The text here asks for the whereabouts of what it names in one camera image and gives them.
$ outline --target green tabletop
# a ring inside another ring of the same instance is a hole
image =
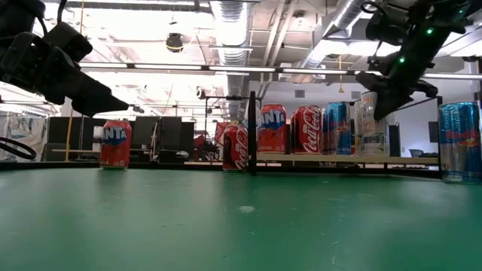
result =
[[[0,172],[0,270],[479,270],[481,209],[415,178]]]

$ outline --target coca-cola logo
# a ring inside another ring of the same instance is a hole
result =
[[[303,133],[308,135],[308,142],[303,143],[305,151],[310,153],[318,152],[320,131],[320,112],[315,106],[307,106],[303,112]]]
[[[248,135],[243,129],[236,131],[236,140],[239,144],[239,159],[234,161],[238,169],[246,168],[246,161],[248,158]]]

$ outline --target ceiling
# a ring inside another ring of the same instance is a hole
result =
[[[249,46],[252,51],[249,54],[248,65],[260,65],[263,61],[279,1],[263,0],[252,5],[249,26]],[[58,0],[43,0],[43,2],[47,5],[47,28],[52,29],[56,25]],[[218,51],[213,48],[216,45],[216,23],[210,13],[209,3],[200,1],[198,12],[194,12],[186,3],[188,1],[85,0],[84,10],[82,10],[82,0],[70,0],[64,11],[63,21],[81,31],[93,45],[94,51],[85,57],[84,62],[219,65]],[[278,33],[287,19],[289,19],[289,26],[283,38],[283,46],[276,56],[275,65],[303,60],[313,46],[313,30],[317,23],[337,7],[337,0],[296,0],[292,3],[297,18],[286,18],[285,12],[288,9],[286,5]],[[360,19],[353,26],[353,32],[365,33],[366,23],[366,19]],[[170,32],[182,34],[185,48],[181,53],[171,53],[166,49],[166,38]],[[34,33],[42,36],[38,23],[35,24]],[[339,67],[367,69],[366,57],[350,54],[355,50],[353,45],[346,48],[348,48],[347,53],[343,53],[340,58],[327,57],[322,65],[329,69]],[[464,68],[460,57],[441,56],[435,59],[435,64],[433,72],[456,72]],[[130,104],[143,105],[145,112],[150,112],[149,114],[174,115],[175,108],[172,105],[183,105],[188,109],[182,111],[183,115],[197,122],[204,122],[202,117],[204,101],[196,97],[199,89],[205,90],[209,95],[223,96],[227,93],[226,75],[171,75],[119,71],[89,72],[88,70],[85,72],[112,88],[115,96]],[[251,76],[250,80],[253,78],[259,80],[256,76]],[[307,86],[307,93],[310,93],[307,95],[313,95],[313,99],[319,100],[320,104],[330,99],[345,98],[331,97],[323,92],[331,88],[339,89],[339,76],[328,75],[323,82],[325,84]],[[350,86],[347,87],[350,91],[351,89],[363,91],[358,84],[350,84],[355,83],[353,77],[344,77],[343,83]],[[250,84],[251,87],[257,90],[255,82]],[[291,83],[273,82],[265,96],[266,102],[281,100],[281,102],[295,103],[291,96],[285,97],[276,91],[291,90],[295,87]],[[40,96],[5,84],[0,85],[0,94],[3,100],[43,101]],[[227,116],[227,102],[223,99],[209,100],[209,102],[212,106],[218,106],[212,113],[212,120],[223,120]],[[52,105],[35,105],[34,109],[45,110],[48,114],[59,111],[58,106]],[[138,115],[139,113],[130,108],[126,112],[111,114],[116,117],[119,114]]]

